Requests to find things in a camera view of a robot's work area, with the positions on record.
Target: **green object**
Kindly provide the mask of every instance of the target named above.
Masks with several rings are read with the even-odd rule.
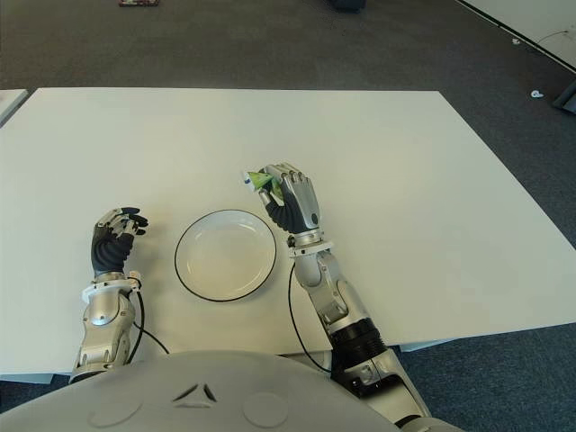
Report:
[[[274,179],[271,175],[267,173],[254,173],[248,171],[246,174],[248,176],[248,179],[250,180],[250,183],[254,185],[255,190],[262,189],[264,185],[266,185],[267,183],[272,181],[272,179]]]
[[[245,180],[244,182],[247,185],[250,185],[254,191],[259,191],[268,183],[271,183],[272,186],[272,194],[274,194],[277,198],[283,199],[282,189],[280,188],[280,183],[273,175],[269,175],[268,173],[255,173],[253,171],[248,171],[245,173]]]

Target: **white wall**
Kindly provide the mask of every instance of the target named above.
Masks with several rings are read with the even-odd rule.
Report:
[[[572,39],[559,34],[540,45],[576,68],[576,0],[466,1],[532,41],[562,30],[573,31]]]

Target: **white plate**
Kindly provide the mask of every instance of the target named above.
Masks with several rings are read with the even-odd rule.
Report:
[[[182,285],[213,302],[229,302],[255,291],[270,275],[275,260],[270,228],[241,210],[201,217],[184,232],[174,257]]]

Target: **robot forearm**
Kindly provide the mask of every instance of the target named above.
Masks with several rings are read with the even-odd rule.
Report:
[[[409,403],[398,418],[429,416],[394,352],[383,343],[354,287],[340,273],[320,228],[290,236],[296,278],[308,292],[333,347],[331,378],[358,397],[403,387]]]
[[[70,382],[125,365],[130,352],[134,306],[128,294],[136,283],[123,273],[102,274],[83,292],[84,340]]]

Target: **gray carpet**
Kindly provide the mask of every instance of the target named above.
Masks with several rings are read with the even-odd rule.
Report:
[[[372,0],[360,14],[323,0],[162,1],[2,0],[0,87],[439,90],[576,245],[576,118],[550,105],[574,74],[454,0]],[[576,428],[575,325],[400,358],[433,413],[470,431]],[[0,410],[63,383],[2,382]]]

